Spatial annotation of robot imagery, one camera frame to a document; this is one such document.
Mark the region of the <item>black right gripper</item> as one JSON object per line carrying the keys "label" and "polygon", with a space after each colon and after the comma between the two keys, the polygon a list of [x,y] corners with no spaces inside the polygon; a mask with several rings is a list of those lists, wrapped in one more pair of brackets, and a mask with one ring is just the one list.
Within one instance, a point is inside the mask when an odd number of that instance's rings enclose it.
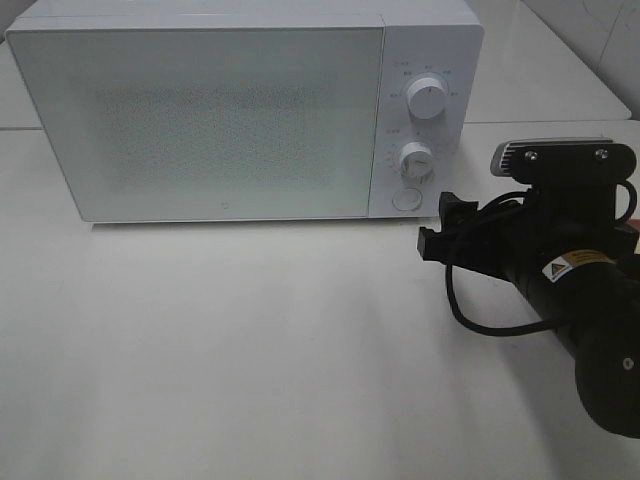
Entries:
{"label": "black right gripper", "polygon": [[609,185],[533,186],[479,209],[453,192],[439,197],[440,231],[418,230],[423,261],[458,263],[496,278],[541,274],[560,257],[570,265],[617,262],[634,253],[639,232],[628,224],[638,203],[627,180]]}

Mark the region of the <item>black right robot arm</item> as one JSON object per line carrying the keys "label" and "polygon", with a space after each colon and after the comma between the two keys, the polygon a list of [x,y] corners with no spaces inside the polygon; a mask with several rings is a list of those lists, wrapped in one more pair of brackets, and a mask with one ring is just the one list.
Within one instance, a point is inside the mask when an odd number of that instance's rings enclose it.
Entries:
{"label": "black right robot arm", "polygon": [[[616,215],[616,185],[535,187],[480,206],[439,198],[441,228],[422,227],[417,249],[445,267],[455,320],[489,337],[554,331],[571,352],[579,399],[602,429],[639,436],[639,233]],[[538,316],[488,326],[463,313],[453,271],[511,283]]]}

